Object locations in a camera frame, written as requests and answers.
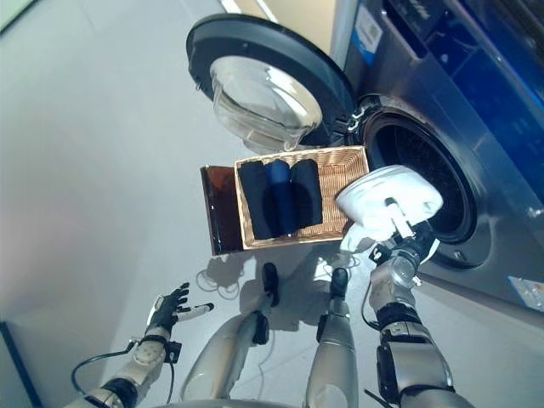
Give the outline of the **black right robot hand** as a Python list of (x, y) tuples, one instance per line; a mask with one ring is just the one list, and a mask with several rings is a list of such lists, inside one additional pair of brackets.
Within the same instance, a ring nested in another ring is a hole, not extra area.
[(427, 262), (440, 244), (430, 223), (423, 220), (418, 224), (410, 224), (399, 203), (392, 197), (385, 200), (385, 205), (394, 227), (393, 234), (371, 249), (369, 259), (379, 265), (403, 253), (417, 265)]

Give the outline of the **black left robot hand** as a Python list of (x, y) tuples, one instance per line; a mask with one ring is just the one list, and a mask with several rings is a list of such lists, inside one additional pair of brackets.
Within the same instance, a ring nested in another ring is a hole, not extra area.
[(190, 283), (184, 282), (167, 295), (160, 295), (153, 303), (145, 328), (145, 335), (160, 330), (171, 336), (173, 327), (182, 321), (201, 317), (215, 309), (213, 303), (189, 306)]

